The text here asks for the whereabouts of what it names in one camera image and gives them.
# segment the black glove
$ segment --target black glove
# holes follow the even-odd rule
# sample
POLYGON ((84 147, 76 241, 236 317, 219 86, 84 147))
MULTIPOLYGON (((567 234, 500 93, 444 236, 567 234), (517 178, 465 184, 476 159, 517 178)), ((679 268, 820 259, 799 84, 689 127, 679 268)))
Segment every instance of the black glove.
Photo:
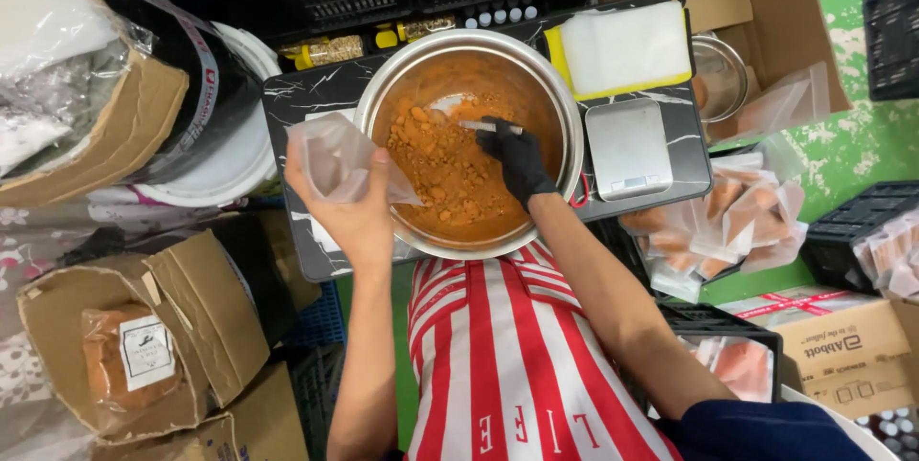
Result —
POLYGON ((520 201, 527 213, 527 203, 532 195, 558 191, 555 181, 542 165, 539 139, 533 133, 523 131, 520 136, 515 135, 507 120, 494 116, 483 116, 482 122, 494 124, 497 132, 476 131, 475 142, 489 156, 501 162, 501 174, 507 191, 520 201))

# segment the black marble table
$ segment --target black marble table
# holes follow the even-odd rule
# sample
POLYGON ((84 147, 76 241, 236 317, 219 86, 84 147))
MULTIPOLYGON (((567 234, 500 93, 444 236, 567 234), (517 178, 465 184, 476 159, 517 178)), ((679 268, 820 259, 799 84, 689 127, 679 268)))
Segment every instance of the black marble table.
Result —
MULTIPOLYGON (((660 1, 666 0, 626 0, 592 9, 629 9, 660 1)), ((567 21, 572 14, 552 15, 493 29, 517 38, 548 56, 542 31, 567 21)), ((302 122, 308 115, 316 113, 352 112, 358 106, 364 88, 373 74, 394 53, 361 57, 326 67, 316 67, 273 77, 265 82, 262 102, 265 105, 271 146, 275 152, 279 172, 283 172, 286 162, 287 128, 302 122)), ((688 82, 666 88, 583 101, 578 105, 583 117, 583 114, 593 106, 639 98, 650 98, 660 104, 667 148, 670 152, 672 186, 660 193, 622 201, 601 200, 597 196, 590 146, 585 137, 583 173, 588 179, 590 195, 586 204, 575 210, 578 217, 584 222, 701 197, 711 188, 711 164, 708 162, 702 125, 695 108, 695 97, 688 82)), ((583 197, 583 188, 580 185, 574 197, 576 200, 583 197)), ((351 265, 341 251, 326 252, 314 240, 309 212, 300 197, 286 184, 284 185, 284 198, 303 275, 312 281, 326 281, 351 272, 351 265)), ((393 239, 395 241, 393 263, 415 261, 426 256, 425 253, 409 247, 395 236, 393 239)))

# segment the red cable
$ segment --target red cable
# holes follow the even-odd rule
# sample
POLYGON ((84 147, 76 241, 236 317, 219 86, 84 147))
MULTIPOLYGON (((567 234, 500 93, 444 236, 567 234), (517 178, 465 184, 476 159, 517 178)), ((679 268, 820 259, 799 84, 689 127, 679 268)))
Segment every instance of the red cable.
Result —
POLYGON ((572 199, 569 201, 569 204, 575 209, 583 207, 590 201, 590 186, 587 184, 587 176, 583 172, 581 172, 581 185, 583 185, 583 197, 580 201, 576 201, 575 196, 572 195, 572 199))

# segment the person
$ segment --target person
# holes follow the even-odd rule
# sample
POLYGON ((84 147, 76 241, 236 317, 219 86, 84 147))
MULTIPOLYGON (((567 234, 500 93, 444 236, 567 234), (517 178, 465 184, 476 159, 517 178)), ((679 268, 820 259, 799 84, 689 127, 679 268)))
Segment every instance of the person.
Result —
MULTIPOLYGON (((648 291, 558 194, 534 135, 492 122, 497 132, 478 131, 476 142, 501 162, 504 184, 545 245, 416 265, 408 345, 420 404, 407 459, 868 459, 821 408, 739 401, 683 348, 648 291), (660 420, 646 418, 615 366, 637 381, 660 420)), ((285 180, 354 269, 328 459, 382 459, 398 438, 392 162, 378 149, 366 196, 340 204, 316 200, 297 147, 287 154, 285 180)))

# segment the red and white striped apron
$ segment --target red and white striped apron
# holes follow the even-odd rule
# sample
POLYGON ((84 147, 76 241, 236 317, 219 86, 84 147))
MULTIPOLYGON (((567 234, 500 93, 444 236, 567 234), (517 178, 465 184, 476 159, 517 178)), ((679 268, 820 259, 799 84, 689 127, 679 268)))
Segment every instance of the red and white striped apron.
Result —
POLYGON ((419 262, 408 318, 421 393, 408 459, 680 459, 542 243, 419 262))

